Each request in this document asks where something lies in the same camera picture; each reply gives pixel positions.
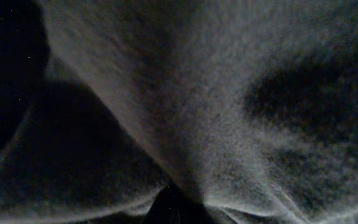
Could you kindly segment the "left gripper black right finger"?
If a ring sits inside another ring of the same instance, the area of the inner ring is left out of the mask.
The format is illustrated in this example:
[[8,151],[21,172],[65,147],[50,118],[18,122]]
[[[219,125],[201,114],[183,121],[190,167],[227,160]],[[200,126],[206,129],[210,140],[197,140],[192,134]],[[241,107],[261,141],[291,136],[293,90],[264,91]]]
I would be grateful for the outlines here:
[[216,224],[202,204],[192,202],[183,194],[178,199],[177,223]]

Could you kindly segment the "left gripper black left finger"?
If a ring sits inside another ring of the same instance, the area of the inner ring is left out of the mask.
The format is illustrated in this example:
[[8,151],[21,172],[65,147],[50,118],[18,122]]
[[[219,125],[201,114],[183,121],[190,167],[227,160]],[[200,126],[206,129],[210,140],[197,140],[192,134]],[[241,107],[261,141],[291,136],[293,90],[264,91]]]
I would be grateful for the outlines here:
[[179,214],[179,189],[170,184],[161,190],[142,224],[176,224]]

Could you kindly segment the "dark teal t-shirt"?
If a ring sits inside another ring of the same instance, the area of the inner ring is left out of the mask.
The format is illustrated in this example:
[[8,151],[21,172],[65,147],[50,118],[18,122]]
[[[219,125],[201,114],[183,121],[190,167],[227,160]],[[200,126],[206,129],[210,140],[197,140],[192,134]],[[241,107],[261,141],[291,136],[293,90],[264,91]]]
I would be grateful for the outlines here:
[[0,223],[358,223],[358,0],[37,1],[50,48]]

